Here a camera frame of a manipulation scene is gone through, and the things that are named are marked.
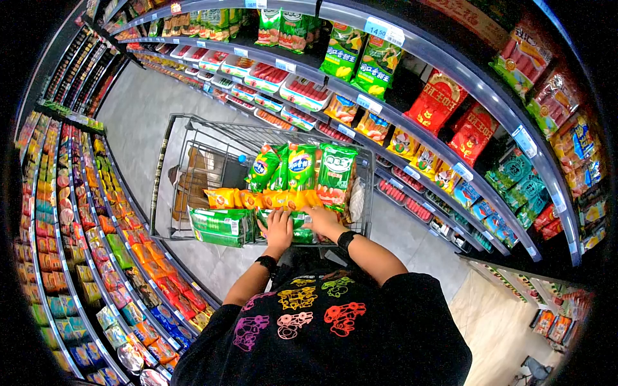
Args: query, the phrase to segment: person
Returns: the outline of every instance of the person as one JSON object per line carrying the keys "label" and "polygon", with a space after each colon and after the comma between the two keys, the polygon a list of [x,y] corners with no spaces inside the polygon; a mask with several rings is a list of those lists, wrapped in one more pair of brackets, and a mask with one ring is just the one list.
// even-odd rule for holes
{"label": "person", "polygon": [[273,211],[267,227],[258,223],[268,241],[264,254],[181,356],[171,385],[463,385],[472,353],[439,282],[408,273],[335,213],[303,211],[312,219],[303,226],[337,240],[355,264],[310,264],[305,253],[274,275],[291,244],[292,221],[290,212]]}

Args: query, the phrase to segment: store aisle floor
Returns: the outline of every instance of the store aisle floor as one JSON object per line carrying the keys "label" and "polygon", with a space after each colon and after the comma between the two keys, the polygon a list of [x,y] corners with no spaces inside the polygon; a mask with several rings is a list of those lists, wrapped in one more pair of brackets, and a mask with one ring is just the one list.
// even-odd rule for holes
{"label": "store aisle floor", "polygon": [[[150,209],[156,163],[172,112],[193,113],[218,122],[264,125],[257,118],[244,117],[193,92],[171,77],[129,64],[109,92],[97,119],[107,126],[114,157],[134,198],[145,210]],[[166,172],[178,160],[181,135],[182,127],[177,124],[168,144],[159,188],[156,229],[162,235],[167,235],[173,194]],[[453,299],[470,270],[454,254],[454,246],[430,235],[378,193],[373,198],[371,239],[389,248],[410,271],[439,279],[447,301]],[[172,241],[169,245],[220,299],[264,249],[228,248],[198,241]]]}

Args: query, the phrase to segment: cartoon character print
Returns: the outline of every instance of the cartoon character print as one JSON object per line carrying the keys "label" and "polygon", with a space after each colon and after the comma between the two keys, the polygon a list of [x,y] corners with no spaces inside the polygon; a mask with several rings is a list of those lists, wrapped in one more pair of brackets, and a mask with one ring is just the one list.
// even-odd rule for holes
{"label": "cartoon character print", "polygon": [[363,315],[366,310],[364,303],[351,302],[342,306],[331,306],[324,314],[324,321],[332,323],[331,331],[336,335],[346,337],[354,329],[354,319]]}
{"label": "cartoon character print", "polygon": [[283,309],[297,309],[313,305],[313,301],[318,298],[318,295],[314,295],[313,291],[315,291],[315,286],[303,287],[298,290],[283,290],[277,295],[281,297],[279,303],[283,304]]}
{"label": "cartoon character print", "polygon": [[295,279],[290,284],[296,284],[296,286],[302,287],[302,286],[306,286],[309,283],[315,283],[315,279],[314,280],[310,280],[310,279]]}
{"label": "cartoon character print", "polygon": [[333,280],[332,282],[326,282],[322,284],[322,289],[328,289],[328,295],[336,298],[340,297],[347,292],[347,285],[354,283],[354,280],[347,276],[343,276],[341,279]]}
{"label": "cartoon character print", "polygon": [[238,346],[242,351],[251,351],[255,346],[260,330],[266,328],[270,322],[268,315],[257,315],[253,317],[241,317],[234,329],[233,344]]}
{"label": "cartoon character print", "polygon": [[277,334],[281,339],[293,339],[298,335],[298,329],[313,320],[313,313],[285,314],[277,320]]}
{"label": "cartoon character print", "polygon": [[259,293],[257,295],[253,295],[251,299],[247,300],[247,304],[243,306],[241,311],[248,311],[249,309],[251,309],[255,305],[255,300],[264,298],[266,296],[273,296],[274,294],[276,294],[276,292],[264,292],[264,293]]}

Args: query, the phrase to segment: hand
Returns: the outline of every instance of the hand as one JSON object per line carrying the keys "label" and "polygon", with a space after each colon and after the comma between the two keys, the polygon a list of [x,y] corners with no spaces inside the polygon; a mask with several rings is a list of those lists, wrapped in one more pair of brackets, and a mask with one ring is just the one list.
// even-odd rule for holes
{"label": "hand", "polygon": [[313,208],[305,206],[302,211],[311,216],[311,222],[303,224],[303,228],[311,229],[315,233],[330,238],[335,243],[342,233],[349,230],[338,223],[335,212],[327,211],[321,206]]}
{"label": "hand", "polygon": [[266,228],[260,221],[258,226],[268,241],[268,248],[264,252],[275,260],[279,260],[283,252],[292,244],[292,211],[284,211],[279,208],[272,211],[266,218]]}

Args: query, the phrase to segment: red sausage package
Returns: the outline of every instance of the red sausage package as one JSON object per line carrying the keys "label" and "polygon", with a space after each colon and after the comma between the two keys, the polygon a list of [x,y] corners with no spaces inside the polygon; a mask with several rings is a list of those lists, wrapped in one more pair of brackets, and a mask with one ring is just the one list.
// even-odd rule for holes
{"label": "red sausage package", "polygon": [[500,126],[498,121],[479,102],[476,102],[455,124],[453,128],[455,136],[449,146],[468,165],[474,166],[474,162],[485,149],[498,126]]}

